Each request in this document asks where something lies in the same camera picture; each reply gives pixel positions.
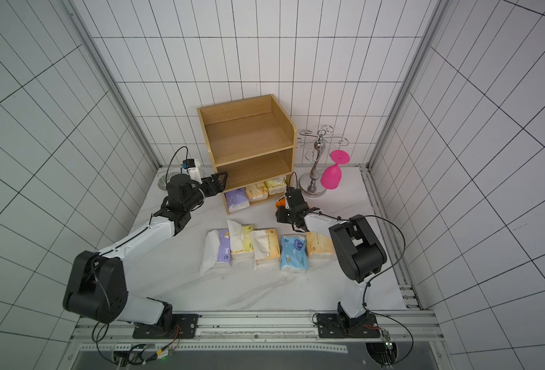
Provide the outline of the orange tissue pack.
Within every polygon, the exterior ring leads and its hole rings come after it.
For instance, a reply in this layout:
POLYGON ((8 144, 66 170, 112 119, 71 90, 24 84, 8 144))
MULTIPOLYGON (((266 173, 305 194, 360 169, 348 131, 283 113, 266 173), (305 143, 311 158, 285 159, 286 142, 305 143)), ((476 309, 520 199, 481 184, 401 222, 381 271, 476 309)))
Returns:
POLYGON ((277 202, 275 202, 275 206, 276 206, 277 208, 287 208, 286 197, 282 197, 282 198, 279 199, 277 202))

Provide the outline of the pale green tissue pack bottom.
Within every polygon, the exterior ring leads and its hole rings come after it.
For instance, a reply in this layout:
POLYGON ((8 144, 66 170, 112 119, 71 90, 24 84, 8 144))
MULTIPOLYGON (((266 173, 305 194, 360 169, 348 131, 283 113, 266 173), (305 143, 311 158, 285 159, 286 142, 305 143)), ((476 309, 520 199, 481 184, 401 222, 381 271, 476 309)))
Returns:
POLYGON ((287 184, 285 177, 274 177, 264 182, 269 196, 274 194, 284 194, 286 192, 287 184))

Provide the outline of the purple tissue pack bottom shelf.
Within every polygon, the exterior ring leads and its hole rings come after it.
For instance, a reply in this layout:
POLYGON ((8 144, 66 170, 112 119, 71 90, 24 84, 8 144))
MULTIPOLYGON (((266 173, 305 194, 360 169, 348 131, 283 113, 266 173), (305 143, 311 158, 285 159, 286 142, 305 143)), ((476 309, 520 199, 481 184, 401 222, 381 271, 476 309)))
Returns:
POLYGON ((241 211, 250 206, 250 201, 246 195, 245 188, 238 188, 225 193, 225 202, 230 213, 241 211))

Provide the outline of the yellow tissue pack bottom shelf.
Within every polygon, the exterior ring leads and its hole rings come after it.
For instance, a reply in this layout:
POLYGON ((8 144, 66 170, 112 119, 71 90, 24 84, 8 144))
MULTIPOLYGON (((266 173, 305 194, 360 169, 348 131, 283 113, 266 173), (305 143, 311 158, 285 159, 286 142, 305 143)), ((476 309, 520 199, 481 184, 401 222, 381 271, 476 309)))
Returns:
POLYGON ((245 187, 246 197, 249 203, 266 200, 269 197, 269 191, 264 182, 254 183, 245 187))

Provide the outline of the orange-yellow tissue pack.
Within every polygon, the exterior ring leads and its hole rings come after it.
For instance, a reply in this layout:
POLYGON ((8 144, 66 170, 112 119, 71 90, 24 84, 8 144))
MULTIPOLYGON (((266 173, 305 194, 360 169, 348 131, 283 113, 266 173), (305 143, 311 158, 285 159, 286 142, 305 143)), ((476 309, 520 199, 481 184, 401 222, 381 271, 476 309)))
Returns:
POLYGON ((252 239, 255 269, 280 263, 280 244, 277 229, 261 229, 250 232, 252 239))

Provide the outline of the light blue tissue pack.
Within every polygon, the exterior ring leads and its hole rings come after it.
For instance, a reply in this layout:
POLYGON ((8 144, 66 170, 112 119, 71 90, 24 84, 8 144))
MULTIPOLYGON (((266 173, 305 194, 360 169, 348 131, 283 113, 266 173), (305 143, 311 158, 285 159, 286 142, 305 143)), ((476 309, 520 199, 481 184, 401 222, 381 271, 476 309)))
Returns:
POLYGON ((285 235, 281 238, 280 270, 303 273, 309 269, 304 235, 285 235))

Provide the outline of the cream yellow tissue pack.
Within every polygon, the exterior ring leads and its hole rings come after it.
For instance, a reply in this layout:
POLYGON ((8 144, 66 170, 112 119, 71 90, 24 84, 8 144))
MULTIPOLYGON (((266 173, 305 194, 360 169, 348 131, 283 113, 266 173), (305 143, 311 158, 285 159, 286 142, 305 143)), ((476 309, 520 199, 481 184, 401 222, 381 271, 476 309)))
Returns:
POLYGON ((335 255, 332 239, 316 232, 306 233, 308 257, 332 257, 335 255))

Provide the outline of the green-yellow floral tissue pack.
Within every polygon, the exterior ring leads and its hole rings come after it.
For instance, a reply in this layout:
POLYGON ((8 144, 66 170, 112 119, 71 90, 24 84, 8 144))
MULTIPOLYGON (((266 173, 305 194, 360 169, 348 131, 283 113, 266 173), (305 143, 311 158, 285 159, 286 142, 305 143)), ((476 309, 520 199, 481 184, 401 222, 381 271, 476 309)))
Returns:
POLYGON ((255 230, 254 225, 241 225, 233 220, 227 220, 227 225, 232 259, 253 258, 254 247, 250 233, 255 230))

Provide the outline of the purple dog tissue pack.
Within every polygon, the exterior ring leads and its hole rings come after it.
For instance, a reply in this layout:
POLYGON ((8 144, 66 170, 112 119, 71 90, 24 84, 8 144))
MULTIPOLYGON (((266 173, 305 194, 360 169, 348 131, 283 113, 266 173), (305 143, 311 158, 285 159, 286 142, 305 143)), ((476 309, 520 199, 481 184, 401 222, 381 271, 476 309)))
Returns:
POLYGON ((213 268, 229 268, 232 265, 232 250, 227 229, 209 231, 204 242, 200 274, 213 268))

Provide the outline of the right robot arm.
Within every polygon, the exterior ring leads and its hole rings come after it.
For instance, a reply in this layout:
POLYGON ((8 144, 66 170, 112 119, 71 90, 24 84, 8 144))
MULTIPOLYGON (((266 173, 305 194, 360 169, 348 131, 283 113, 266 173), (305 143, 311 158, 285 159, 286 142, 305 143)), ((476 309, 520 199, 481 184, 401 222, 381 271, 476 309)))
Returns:
POLYGON ((287 188, 275 216, 279 223, 290 224, 296 231, 331 239, 340 268, 349 279, 337 305, 336 323, 346 335, 363 328, 367 320, 365 279, 380 274, 387 263, 387 253, 366 217, 357 214, 342 219, 324 214, 319 208, 311 208, 295 187, 287 188))

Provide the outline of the green patterned ceramic bowl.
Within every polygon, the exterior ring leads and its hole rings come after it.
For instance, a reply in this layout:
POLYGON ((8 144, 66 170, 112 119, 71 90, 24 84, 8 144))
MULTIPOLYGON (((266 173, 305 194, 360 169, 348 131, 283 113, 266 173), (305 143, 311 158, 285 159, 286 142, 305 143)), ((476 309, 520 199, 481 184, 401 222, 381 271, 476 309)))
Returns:
POLYGON ((158 188, 162 191, 167 190, 167 182, 170 180, 171 176, 170 174, 164 174, 162 177, 158 180, 158 188))

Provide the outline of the chrome glass holder stand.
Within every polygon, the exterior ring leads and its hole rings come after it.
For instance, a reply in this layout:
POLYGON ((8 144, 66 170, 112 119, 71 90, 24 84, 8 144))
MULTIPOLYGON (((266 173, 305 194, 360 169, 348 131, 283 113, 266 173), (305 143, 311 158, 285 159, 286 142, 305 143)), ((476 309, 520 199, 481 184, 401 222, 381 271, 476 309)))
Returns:
POLYGON ((329 125, 321 126, 314 134, 311 130, 303 129, 299 131, 296 148, 303 148, 311 145, 312 149, 304 153, 304 157, 312 164, 308 174, 303 174, 299 178, 299 188, 308 197, 321 197, 326 193, 320 179, 323 172, 320 169, 320 160, 323 159, 326 148, 338 150, 341 147, 349 146, 349 140, 344 136, 333 134, 334 128, 329 125))

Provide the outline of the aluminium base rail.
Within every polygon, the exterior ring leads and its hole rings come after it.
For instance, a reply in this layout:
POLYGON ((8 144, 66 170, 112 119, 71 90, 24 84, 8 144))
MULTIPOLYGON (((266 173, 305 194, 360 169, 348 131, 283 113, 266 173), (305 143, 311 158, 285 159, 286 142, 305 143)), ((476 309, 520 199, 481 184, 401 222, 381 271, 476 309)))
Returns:
POLYGON ((349 342, 419 345, 442 342, 444 336, 430 311, 378 311, 357 328, 340 328, 336 315, 313 311, 203 311, 177 314, 164 336, 136 325, 94 324, 83 319, 70 339, 69 359, 79 352, 144 351, 151 355, 168 346, 175 350, 298 349, 342 352, 349 342))

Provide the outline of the aluminium corner post left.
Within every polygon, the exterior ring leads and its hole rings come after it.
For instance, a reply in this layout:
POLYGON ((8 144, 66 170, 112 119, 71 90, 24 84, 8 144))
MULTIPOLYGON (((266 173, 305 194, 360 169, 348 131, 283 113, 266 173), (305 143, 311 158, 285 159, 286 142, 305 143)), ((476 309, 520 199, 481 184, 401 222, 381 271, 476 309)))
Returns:
POLYGON ((134 131, 134 136, 138 140, 140 147, 142 147, 148 155, 149 162, 153 165, 153 167, 158 169, 160 167, 158 158, 155 155, 154 151, 151 149, 149 142, 147 141, 144 133, 142 132, 140 124, 136 120, 130 106, 127 104, 127 101, 125 100, 121 89, 118 87, 117 82, 115 81, 114 76, 110 72, 107 63, 100 54, 100 51, 95 42, 93 41, 90 32, 84 25, 81 19, 81 15, 79 14, 72 1, 60 0, 59 4, 66 12, 67 17, 70 19, 70 22, 73 24, 76 33, 81 39, 84 49, 86 49, 86 51, 90 55, 90 59, 98 69, 99 74, 101 75, 101 80, 107 85, 107 89, 109 90, 109 92, 113 94, 118 109, 125 116, 125 121, 134 131))

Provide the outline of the aluminium corner post right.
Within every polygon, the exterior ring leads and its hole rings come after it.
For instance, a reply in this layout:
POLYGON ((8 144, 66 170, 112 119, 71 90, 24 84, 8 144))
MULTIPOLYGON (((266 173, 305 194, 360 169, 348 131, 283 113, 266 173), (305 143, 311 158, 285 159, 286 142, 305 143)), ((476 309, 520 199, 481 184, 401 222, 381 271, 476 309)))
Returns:
POLYGON ((396 118, 403 108, 404 100, 407 98, 407 94, 411 91, 414 80, 416 79, 422 63, 428 54, 429 48, 431 47, 434 37, 437 34, 439 26, 443 22, 443 18, 445 17, 448 9, 451 7, 451 3, 452 1, 450 0, 440 0, 436 3, 434 13, 429 19, 425 33, 420 40, 420 44, 414 54, 414 58, 411 60, 407 74, 405 75, 400 90, 396 96, 396 99, 394 100, 394 105, 392 106, 390 114, 387 117, 387 121, 380 133, 377 145, 375 146, 371 158, 366 165, 366 169, 368 169, 368 171, 372 170, 377 162, 380 151, 385 146, 389 132, 394 127, 396 118))

